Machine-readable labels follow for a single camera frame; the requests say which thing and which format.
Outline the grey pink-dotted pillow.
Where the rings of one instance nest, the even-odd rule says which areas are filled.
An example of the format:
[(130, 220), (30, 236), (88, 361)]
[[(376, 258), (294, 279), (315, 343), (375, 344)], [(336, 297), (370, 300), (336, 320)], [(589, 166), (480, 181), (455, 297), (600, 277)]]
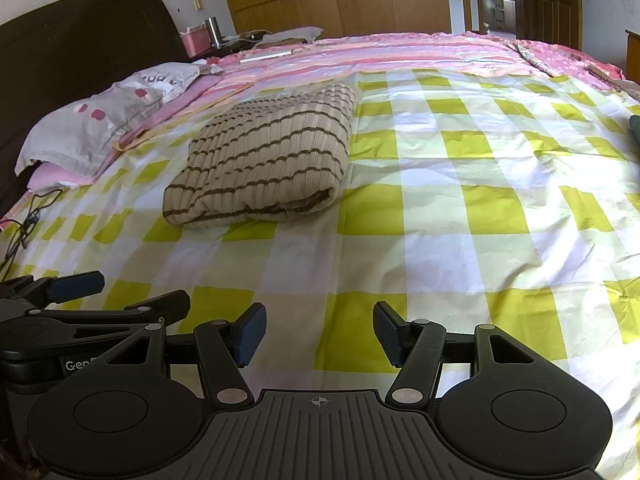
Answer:
[(40, 119), (17, 155), (17, 177), (35, 168), (32, 190), (92, 183), (145, 130), (183, 110), (220, 81), (216, 64), (169, 62), (139, 70), (105, 91)]

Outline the green checkered bed sheet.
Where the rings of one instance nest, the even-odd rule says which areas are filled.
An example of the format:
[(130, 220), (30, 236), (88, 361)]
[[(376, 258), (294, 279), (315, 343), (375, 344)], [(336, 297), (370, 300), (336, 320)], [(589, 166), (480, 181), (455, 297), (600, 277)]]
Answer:
[(244, 376), (264, 389), (385, 389), (372, 308), (455, 333), (492, 323), (600, 394), (608, 479), (639, 474), (639, 105), (569, 76), (362, 74), (337, 201), (291, 223), (170, 226), (163, 192), (208, 113), (45, 209), (11, 275), (98, 270), (83, 309), (173, 289), (180, 333), (266, 306)]

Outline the dark brown door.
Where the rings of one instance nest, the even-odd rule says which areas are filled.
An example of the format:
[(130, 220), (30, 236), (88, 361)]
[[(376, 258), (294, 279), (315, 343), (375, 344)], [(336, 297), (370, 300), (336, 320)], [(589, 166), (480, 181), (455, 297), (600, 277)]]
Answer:
[(524, 0), (525, 38), (582, 48), (582, 0)]

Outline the pink striped quilt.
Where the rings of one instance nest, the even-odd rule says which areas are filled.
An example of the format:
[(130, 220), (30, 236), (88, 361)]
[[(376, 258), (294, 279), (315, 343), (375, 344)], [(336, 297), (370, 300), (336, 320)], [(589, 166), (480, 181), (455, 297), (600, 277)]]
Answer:
[[(250, 52), (293, 49), (284, 58), (241, 64)], [(626, 79), (615, 65), (601, 63), (590, 55), (559, 44), (526, 39), (503, 39), (465, 32), (461, 35), (436, 32), (393, 32), (359, 37), (319, 40), (312, 44), (286, 44), (208, 58), (202, 63), (221, 68), (220, 81), (204, 91), (178, 115), (190, 115), (221, 106), (250, 92), (300, 86), (308, 82), (343, 77), (356, 72), (379, 70), (452, 70), (483, 77), (501, 75), (568, 75), (597, 89), (610, 90)], [(120, 152), (128, 151), (160, 133), (160, 125), (143, 131)]]

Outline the beige brown-striped knit sweater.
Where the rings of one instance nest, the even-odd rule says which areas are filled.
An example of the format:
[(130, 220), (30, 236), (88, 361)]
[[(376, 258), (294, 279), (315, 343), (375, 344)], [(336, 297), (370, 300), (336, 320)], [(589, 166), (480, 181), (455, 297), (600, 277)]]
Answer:
[(323, 81), (233, 105), (190, 142), (165, 188), (173, 226), (293, 221), (329, 207), (349, 162), (360, 90)]

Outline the wooden side cabinet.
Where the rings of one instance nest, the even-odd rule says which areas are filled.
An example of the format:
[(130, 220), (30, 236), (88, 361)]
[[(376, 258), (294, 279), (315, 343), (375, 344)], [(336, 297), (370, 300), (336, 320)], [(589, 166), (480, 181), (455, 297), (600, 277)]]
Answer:
[(626, 77), (640, 84), (640, 35), (629, 29), (626, 29), (626, 34)]

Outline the dark wooden headboard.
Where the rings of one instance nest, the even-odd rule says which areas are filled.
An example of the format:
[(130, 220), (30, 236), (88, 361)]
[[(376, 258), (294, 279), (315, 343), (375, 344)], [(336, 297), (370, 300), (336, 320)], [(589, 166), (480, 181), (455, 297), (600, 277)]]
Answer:
[(24, 195), (14, 172), (40, 118), (154, 65), (188, 58), (163, 0), (58, 0), (1, 26), (1, 210)]

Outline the teal folded towel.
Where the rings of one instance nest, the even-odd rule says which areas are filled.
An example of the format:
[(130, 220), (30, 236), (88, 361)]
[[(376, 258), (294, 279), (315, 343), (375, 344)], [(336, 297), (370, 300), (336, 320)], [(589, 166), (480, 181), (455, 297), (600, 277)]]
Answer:
[(631, 115), (629, 118), (629, 128), (638, 143), (640, 143), (640, 116)]

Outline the pink storage box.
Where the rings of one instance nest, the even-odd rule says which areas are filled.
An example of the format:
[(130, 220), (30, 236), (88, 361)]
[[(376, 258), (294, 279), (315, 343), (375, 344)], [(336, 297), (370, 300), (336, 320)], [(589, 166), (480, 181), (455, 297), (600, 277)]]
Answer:
[(180, 34), (186, 55), (194, 58), (210, 49), (212, 42), (205, 26), (191, 27)]

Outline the steel thermos cup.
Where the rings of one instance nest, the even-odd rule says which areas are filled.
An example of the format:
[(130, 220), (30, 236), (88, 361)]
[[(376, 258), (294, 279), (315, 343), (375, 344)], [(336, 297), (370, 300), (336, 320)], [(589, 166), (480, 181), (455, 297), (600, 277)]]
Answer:
[(210, 43), (213, 48), (220, 48), (224, 44), (224, 35), (221, 33), (217, 19), (214, 16), (206, 18), (204, 22)]

